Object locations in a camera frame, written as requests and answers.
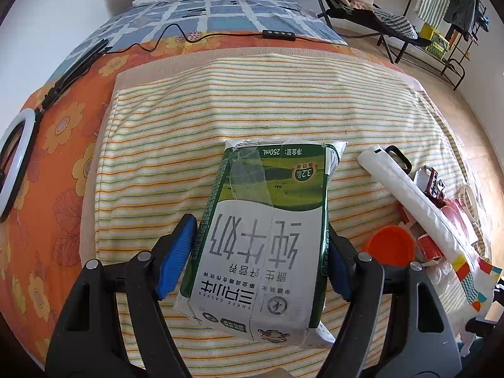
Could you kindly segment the orange plastic cup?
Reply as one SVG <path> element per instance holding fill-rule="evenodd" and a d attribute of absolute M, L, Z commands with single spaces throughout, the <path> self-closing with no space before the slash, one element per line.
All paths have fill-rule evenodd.
<path fill-rule="evenodd" d="M 382 265 L 406 267 L 415 259 L 415 241 L 410 233 L 398 225 L 378 230 L 361 250 Z"/>

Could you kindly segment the white colourful paper wrapper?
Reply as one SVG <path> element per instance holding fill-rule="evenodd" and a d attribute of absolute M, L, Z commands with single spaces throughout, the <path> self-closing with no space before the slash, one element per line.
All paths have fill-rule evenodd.
<path fill-rule="evenodd" d="M 452 265 L 469 305 L 485 314 L 493 301 L 493 289 L 501 278 L 501 268 L 484 261 L 456 230 L 445 214 L 436 207 L 408 174 L 380 146 L 363 151 L 359 164 L 388 189 L 437 244 Z"/>

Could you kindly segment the white silicone wristband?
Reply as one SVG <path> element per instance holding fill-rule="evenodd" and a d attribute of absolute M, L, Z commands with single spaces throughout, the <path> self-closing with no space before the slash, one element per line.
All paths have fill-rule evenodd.
<path fill-rule="evenodd" d="M 473 188 L 469 184 L 464 184 L 459 191 L 459 201 L 464 213 L 473 223 L 479 221 L 477 198 Z"/>

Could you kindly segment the green white milk carton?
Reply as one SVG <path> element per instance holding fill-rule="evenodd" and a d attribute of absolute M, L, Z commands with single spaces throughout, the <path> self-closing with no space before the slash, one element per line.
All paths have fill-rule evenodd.
<path fill-rule="evenodd" d="M 344 142 L 235 140 L 225 151 L 174 307 L 238 338 L 328 349 L 328 188 Z"/>

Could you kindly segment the red tissue box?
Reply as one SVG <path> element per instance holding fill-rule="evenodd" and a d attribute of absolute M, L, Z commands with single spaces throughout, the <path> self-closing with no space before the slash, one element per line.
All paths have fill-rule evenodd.
<path fill-rule="evenodd" d="M 473 244 L 478 241 L 475 230 L 467 215 L 464 213 L 457 199 L 449 199 L 444 196 L 446 205 L 439 208 L 455 229 L 464 236 L 467 242 Z M 444 258 L 437 244 L 427 235 L 426 231 L 417 223 L 416 219 L 402 206 L 398 207 L 402 216 L 400 225 L 406 228 L 415 240 L 417 258 L 421 263 L 434 265 Z"/>

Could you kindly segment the brown chocolate bar wrapper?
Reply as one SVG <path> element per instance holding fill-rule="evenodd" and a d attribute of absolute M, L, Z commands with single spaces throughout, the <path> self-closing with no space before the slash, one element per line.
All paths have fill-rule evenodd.
<path fill-rule="evenodd" d="M 442 208 L 446 205 L 445 183 L 439 177 L 437 170 L 430 166 L 421 167 L 414 174 L 414 183 L 436 207 Z"/>

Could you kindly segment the orange floral bedsheet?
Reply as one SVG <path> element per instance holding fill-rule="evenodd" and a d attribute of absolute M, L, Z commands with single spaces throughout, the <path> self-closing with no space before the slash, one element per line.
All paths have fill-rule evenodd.
<path fill-rule="evenodd" d="M 288 47 L 244 33 L 186 43 L 149 42 L 147 50 L 106 55 L 43 116 L 12 210 L 1 224 L 1 333 L 43 363 L 56 319 L 80 271 L 80 222 L 87 176 L 116 76 L 129 68 L 192 53 Z"/>

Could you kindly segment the pink beige towel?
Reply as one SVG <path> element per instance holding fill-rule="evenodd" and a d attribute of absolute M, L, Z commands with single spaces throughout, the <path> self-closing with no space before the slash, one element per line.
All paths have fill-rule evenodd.
<path fill-rule="evenodd" d="M 228 49 L 120 74 L 97 140 L 80 256 L 107 262 L 150 248 L 183 213 L 203 215 L 228 140 L 347 142 L 328 216 L 355 245 L 399 220 L 358 155 L 395 145 L 440 173 L 449 196 L 467 180 L 453 133 L 413 78 L 349 55 Z"/>

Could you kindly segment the black clothes rack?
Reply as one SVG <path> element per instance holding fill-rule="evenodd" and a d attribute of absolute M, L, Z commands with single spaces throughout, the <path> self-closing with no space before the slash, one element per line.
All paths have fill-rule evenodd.
<path fill-rule="evenodd" d="M 404 13 L 411 14 L 412 17 L 417 19 L 420 24 L 418 33 L 420 33 L 425 23 L 414 12 L 416 2 L 417 0 L 408 0 Z M 430 72 L 448 82 L 454 90 L 457 90 L 467 74 L 465 65 L 470 61 L 470 50 L 478 45 L 478 34 L 489 30 L 487 7 L 481 0 L 477 0 L 474 24 L 467 41 L 453 25 L 446 23 L 444 20 L 442 20 L 439 28 L 435 29 L 449 41 L 449 51 L 442 60 L 429 55 L 425 49 L 409 45 L 399 62 L 404 61 Z"/>

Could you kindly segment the yellow crate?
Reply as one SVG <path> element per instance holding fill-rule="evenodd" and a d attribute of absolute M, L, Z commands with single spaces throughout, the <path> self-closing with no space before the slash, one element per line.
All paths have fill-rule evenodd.
<path fill-rule="evenodd" d="M 425 51 L 438 60 L 442 60 L 449 51 L 449 41 L 427 23 L 422 26 L 420 37 L 431 42 L 429 46 L 425 47 Z"/>

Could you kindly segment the black tripod stand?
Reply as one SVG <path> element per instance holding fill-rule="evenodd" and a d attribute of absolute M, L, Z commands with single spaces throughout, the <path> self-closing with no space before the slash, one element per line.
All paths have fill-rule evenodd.
<path fill-rule="evenodd" d="M 84 54 L 78 58 L 78 60 L 76 60 L 76 62 L 64 72 L 63 76 L 61 76 L 61 78 L 59 78 L 48 90 L 41 102 L 40 112 L 43 113 L 47 111 L 77 78 L 89 70 L 92 64 L 109 50 L 108 40 L 104 38 L 88 49 L 88 51 L 84 52 Z"/>

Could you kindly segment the black folding chair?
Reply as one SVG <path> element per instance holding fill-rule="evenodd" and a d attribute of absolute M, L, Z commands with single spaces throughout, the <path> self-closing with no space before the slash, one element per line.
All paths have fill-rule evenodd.
<path fill-rule="evenodd" d="M 331 25 L 333 19 L 347 20 L 372 31 L 373 36 L 378 37 L 378 44 L 383 45 L 390 62 L 398 63 L 409 45 L 425 49 L 431 42 L 420 37 L 408 39 L 401 37 L 386 26 L 383 26 L 373 11 L 364 9 L 351 9 L 343 6 L 338 0 L 318 0 L 321 13 L 319 18 Z"/>

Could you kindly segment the striped garment on chair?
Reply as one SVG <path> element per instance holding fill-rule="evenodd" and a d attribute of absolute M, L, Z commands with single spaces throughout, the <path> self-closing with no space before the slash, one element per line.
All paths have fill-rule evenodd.
<path fill-rule="evenodd" d="M 386 26 L 399 36 L 408 39 L 418 38 L 418 34 L 414 26 L 410 23 L 410 21 L 406 17 L 402 15 L 392 14 L 390 11 L 378 7 L 373 8 L 373 13 L 376 15 L 378 21 L 383 26 Z"/>

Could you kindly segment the dark hanging jacket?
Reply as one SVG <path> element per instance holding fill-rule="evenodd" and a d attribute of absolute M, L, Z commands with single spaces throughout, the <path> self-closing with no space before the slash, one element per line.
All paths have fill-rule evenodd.
<path fill-rule="evenodd" d="M 468 40 L 473 28 L 477 0 L 450 0 L 443 17 L 446 23 L 453 25 Z"/>

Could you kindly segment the blue checked bedsheet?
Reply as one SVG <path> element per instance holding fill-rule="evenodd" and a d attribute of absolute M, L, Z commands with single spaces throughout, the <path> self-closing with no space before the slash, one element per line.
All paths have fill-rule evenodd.
<path fill-rule="evenodd" d="M 101 25 L 78 45 L 49 77 L 60 78 L 88 49 L 106 39 L 114 50 L 158 37 L 194 32 L 293 32 L 343 44 L 344 40 L 316 14 L 294 0 L 168 0 L 138 6 L 118 14 Z"/>

